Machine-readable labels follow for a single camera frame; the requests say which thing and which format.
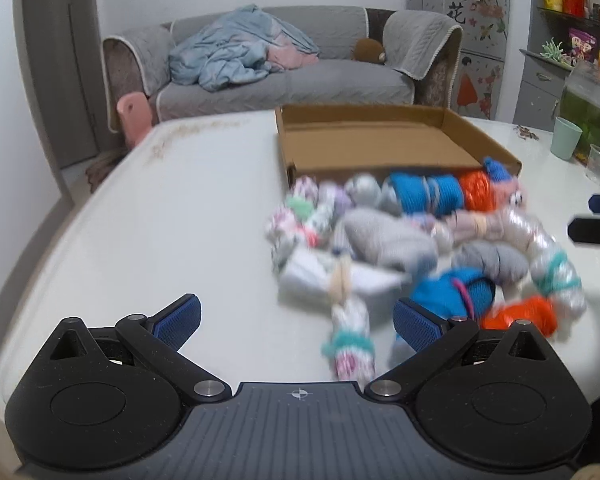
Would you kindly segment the pastel fuzzy sock bundle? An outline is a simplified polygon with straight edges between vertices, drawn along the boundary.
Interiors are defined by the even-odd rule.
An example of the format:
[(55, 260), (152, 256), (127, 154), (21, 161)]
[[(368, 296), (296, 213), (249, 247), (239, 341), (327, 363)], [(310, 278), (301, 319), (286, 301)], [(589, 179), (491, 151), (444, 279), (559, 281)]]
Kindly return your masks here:
[(265, 223), (272, 244), (273, 270), (279, 273), (297, 247), (321, 248), (332, 234), (333, 202), (314, 206), (309, 200), (288, 196)]

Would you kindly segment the pink fluffy blue ball toy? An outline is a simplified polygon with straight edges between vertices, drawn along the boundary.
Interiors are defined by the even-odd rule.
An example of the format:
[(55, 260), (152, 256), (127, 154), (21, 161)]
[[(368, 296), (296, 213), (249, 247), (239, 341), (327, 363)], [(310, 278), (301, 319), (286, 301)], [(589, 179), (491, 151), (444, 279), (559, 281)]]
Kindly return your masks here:
[(504, 207), (526, 208), (527, 194), (524, 192), (524, 188), (501, 162), (486, 157), (483, 161), (483, 169), (490, 181), (492, 202), (496, 209)]

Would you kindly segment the grey sock bundle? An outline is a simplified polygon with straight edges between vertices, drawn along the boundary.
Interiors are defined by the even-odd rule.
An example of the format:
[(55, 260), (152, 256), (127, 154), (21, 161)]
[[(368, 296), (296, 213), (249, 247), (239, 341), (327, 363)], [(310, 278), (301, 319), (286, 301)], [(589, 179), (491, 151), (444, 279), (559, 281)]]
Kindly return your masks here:
[(332, 248), (412, 278), (426, 275), (438, 264), (437, 244), (429, 234), (405, 218), (376, 209), (347, 211), (336, 224)]
[(480, 271), (497, 285), (515, 285), (529, 273), (526, 257), (506, 243), (473, 240), (454, 254), (452, 268), (471, 268)]

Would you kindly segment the small white teal tied bundle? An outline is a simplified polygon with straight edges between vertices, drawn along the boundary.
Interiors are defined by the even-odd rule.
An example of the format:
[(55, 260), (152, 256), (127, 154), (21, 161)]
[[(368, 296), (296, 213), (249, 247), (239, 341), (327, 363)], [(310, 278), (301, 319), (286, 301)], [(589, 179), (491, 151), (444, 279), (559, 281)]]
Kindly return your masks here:
[(375, 377), (375, 346), (370, 339), (370, 315), (357, 296), (332, 306), (332, 333), (323, 344), (332, 374), (340, 382), (364, 388)]

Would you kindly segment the pink plastic chair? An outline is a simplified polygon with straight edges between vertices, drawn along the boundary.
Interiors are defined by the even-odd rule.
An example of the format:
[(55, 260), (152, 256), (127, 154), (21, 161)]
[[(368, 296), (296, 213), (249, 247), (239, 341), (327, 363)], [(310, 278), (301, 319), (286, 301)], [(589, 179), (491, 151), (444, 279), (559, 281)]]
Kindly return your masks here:
[(127, 93), (118, 99), (117, 113), (126, 145), (136, 148), (152, 129), (152, 111), (148, 99), (143, 92)]

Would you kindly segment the orange plastic bag bundle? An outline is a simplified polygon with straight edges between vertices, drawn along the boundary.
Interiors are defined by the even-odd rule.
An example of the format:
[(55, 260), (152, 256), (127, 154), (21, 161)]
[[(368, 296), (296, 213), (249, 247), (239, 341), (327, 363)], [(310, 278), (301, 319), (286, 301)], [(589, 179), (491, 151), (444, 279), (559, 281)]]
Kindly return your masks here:
[(463, 192), (464, 208), (469, 211), (491, 212), (495, 209), (491, 180), (484, 170), (463, 174), (458, 178)]

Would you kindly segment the mauve knit sock bundle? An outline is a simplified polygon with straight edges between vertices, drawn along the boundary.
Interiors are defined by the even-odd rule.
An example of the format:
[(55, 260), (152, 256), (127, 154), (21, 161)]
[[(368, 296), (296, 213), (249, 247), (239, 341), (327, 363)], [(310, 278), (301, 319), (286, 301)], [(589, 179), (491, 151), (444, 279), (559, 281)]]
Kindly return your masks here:
[(472, 240), (501, 240), (504, 226), (496, 212), (457, 210), (436, 220), (430, 234), (442, 252), (450, 252)]

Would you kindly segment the blue sock roll pink tie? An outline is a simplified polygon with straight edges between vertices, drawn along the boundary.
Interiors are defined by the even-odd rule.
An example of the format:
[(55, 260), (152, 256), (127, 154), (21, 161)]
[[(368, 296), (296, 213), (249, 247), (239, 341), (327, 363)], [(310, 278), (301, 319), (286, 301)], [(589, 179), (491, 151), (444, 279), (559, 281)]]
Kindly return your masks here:
[(495, 292), (494, 281), (480, 270), (456, 268), (421, 281), (410, 299), (439, 318), (478, 321), (491, 309)]

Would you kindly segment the lilac bubble wrap bundle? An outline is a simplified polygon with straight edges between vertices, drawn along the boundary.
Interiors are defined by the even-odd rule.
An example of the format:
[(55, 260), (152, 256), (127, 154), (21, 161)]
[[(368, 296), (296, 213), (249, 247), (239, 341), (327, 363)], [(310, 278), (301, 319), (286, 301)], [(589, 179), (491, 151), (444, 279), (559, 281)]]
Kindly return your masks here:
[(318, 202), (332, 207), (332, 224), (349, 209), (353, 202), (342, 185), (332, 181), (323, 181), (318, 187)]

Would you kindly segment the clear bubble wrap bundle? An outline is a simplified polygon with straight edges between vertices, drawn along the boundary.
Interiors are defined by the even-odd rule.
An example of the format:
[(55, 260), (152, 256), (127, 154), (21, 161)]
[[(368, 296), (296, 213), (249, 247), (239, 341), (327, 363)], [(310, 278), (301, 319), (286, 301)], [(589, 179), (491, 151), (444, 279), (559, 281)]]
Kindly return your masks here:
[(503, 225), (504, 242), (519, 250), (529, 262), (556, 245), (554, 238), (533, 214), (513, 207), (503, 208), (498, 214)]

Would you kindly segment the white green leaf bundle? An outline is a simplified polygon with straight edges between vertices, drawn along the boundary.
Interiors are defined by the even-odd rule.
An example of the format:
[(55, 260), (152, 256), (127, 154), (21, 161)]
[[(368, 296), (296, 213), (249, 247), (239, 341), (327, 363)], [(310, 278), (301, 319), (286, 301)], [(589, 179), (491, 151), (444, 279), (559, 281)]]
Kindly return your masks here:
[(317, 205), (318, 185), (311, 177), (302, 176), (295, 180), (290, 192), (293, 198), (304, 200), (312, 206)]

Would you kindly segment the white patterned paper bundle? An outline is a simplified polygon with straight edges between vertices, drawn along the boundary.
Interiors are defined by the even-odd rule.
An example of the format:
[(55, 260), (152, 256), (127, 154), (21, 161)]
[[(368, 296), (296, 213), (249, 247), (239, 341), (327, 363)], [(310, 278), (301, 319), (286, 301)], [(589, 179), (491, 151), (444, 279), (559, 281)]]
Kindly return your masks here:
[[(322, 250), (297, 247), (278, 274), (280, 293), (298, 300), (330, 305), (329, 293), (340, 259)], [(411, 275), (352, 261), (349, 266), (351, 292), (366, 304), (382, 304), (396, 299), (411, 284)]]

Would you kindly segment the brown plush toy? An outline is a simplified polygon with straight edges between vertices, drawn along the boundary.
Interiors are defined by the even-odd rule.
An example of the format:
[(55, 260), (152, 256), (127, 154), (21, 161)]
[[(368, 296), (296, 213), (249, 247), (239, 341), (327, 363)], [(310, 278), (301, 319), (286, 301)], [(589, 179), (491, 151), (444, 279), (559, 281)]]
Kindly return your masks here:
[(358, 40), (353, 49), (353, 58), (355, 61), (384, 64), (386, 62), (386, 51), (384, 46), (372, 38), (362, 38)]

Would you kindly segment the blue sock roll rope tie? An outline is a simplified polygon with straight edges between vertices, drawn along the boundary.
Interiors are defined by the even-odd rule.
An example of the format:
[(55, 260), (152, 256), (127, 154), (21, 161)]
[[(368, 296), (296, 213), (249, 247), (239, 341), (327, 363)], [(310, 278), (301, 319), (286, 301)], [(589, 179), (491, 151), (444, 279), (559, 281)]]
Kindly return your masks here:
[(381, 206), (396, 214), (441, 218), (465, 208), (460, 181), (450, 174), (421, 177), (394, 172), (381, 187)]

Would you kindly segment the white sock bundle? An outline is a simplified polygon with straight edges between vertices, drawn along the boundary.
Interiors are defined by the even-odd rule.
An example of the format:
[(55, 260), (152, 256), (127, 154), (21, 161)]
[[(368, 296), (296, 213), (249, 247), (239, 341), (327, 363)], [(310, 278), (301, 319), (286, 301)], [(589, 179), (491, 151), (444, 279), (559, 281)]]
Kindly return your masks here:
[(355, 207), (377, 209), (381, 200), (381, 187), (371, 174), (356, 174), (344, 184)]

